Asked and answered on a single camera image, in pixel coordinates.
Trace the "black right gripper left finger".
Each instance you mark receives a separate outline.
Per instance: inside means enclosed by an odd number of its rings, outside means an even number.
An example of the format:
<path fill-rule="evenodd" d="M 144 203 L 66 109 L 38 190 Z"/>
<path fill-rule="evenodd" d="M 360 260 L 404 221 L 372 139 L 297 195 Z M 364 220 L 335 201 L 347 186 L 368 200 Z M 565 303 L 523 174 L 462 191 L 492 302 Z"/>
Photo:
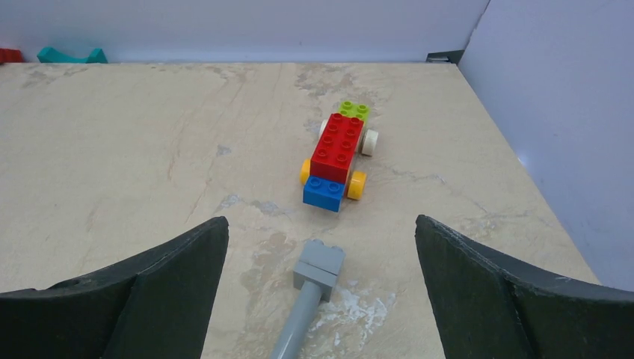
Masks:
<path fill-rule="evenodd" d="M 211 218 L 48 289 L 1 294 L 3 358 L 199 358 L 229 244 Z"/>

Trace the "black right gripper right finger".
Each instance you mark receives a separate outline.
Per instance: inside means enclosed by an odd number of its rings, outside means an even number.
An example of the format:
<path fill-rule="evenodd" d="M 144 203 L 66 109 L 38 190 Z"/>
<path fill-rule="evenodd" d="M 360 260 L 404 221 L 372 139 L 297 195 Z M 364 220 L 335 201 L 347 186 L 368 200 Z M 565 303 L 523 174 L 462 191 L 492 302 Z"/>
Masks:
<path fill-rule="evenodd" d="M 504 254 L 420 215 L 416 248 L 447 358 L 631 358 L 633 294 Z"/>

